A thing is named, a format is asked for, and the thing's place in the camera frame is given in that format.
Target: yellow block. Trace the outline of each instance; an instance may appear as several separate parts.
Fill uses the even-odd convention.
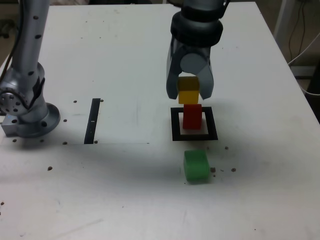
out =
[[[179,104],[197,104],[199,80],[196,76],[180,76],[178,79]]]

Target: cube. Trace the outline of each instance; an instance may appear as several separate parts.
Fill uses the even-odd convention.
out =
[[[202,182],[209,179],[210,166],[204,150],[185,151],[183,167],[188,182]]]
[[[178,79],[179,104],[197,104],[199,80],[196,76],[180,76]]]
[[[183,129],[200,130],[202,123],[202,106],[201,104],[183,105]]]

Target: table surface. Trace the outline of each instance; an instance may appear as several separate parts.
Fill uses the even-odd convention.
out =
[[[219,140],[172,142],[170,108],[180,105],[167,97],[166,60],[177,11],[50,7],[39,62],[61,122],[17,142],[1,131],[0,239],[320,238],[320,126],[255,3],[229,5],[211,50],[214,91],[200,103]],[[98,144],[84,145],[92,98],[104,100]],[[193,149],[216,168],[208,184],[185,180]]]

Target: green block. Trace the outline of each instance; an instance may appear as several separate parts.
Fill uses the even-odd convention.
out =
[[[210,166],[203,150],[184,152],[184,174],[188,182],[206,181],[210,175]]]

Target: red block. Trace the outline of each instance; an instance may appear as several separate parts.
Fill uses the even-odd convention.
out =
[[[202,106],[201,104],[183,105],[183,129],[201,129]]]

